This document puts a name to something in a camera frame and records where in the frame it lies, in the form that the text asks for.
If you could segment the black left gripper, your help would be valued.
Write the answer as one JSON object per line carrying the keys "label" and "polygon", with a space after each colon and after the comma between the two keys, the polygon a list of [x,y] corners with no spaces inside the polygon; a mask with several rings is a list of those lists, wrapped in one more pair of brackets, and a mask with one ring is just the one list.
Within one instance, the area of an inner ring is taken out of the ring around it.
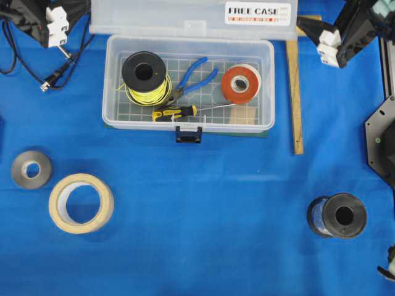
{"label": "black left gripper", "polygon": [[91,11],[91,1],[1,1],[1,20],[9,19],[43,48],[65,45],[67,32]]}

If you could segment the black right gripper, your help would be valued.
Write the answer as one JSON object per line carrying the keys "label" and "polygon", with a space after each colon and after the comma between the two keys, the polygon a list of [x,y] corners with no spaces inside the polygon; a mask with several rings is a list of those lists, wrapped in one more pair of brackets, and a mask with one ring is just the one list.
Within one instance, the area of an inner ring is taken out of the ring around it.
{"label": "black right gripper", "polygon": [[298,16],[297,26],[315,43],[323,64],[344,68],[377,36],[389,41],[389,1],[346,1],[335,25]]}

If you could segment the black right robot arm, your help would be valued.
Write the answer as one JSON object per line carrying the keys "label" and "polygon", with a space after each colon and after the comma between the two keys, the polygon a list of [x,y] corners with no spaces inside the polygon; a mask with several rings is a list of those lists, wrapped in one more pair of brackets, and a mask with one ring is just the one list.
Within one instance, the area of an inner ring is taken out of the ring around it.
{"label": "black right robot arm", "polygon": [[324,64],[344,68],[375,38],[380,40],[385,101],[365,122],[371,169],[394,187],[394,1],[346,1],[333,24],[298,17]]}

